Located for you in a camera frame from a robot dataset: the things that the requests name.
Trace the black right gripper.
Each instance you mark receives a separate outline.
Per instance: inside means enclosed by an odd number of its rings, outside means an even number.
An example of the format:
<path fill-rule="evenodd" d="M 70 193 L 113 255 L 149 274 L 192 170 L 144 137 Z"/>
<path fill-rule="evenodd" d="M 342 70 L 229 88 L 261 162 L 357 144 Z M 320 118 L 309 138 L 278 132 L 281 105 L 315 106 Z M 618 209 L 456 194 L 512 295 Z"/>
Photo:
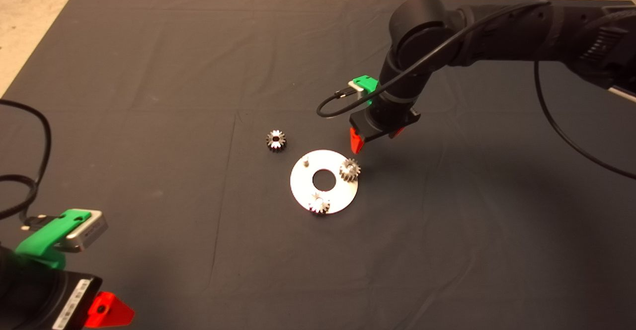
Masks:
<path fill-rule="evenodd" d="M 398 110 L 379 106 L 368 106 L 354 112 L 349 117 L 350 148 L 353 154 L 360 154 L 365 143 L 388 135 L 397 137 L 404 129 L 416 123 L 421 114 L 414 108 Z"/>

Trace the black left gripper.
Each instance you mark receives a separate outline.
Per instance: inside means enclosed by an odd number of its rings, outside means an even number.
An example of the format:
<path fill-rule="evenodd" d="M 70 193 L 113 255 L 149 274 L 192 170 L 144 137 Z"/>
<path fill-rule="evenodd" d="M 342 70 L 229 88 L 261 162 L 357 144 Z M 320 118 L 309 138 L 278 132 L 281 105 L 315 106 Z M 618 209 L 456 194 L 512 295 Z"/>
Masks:
<path fill-rule="evenodd" d="M 112 292 L 98 292 L 102 278 L 47 267 L 1 271 L 2 330 L 82 330 L 125 327 L 136 312 Z"/>

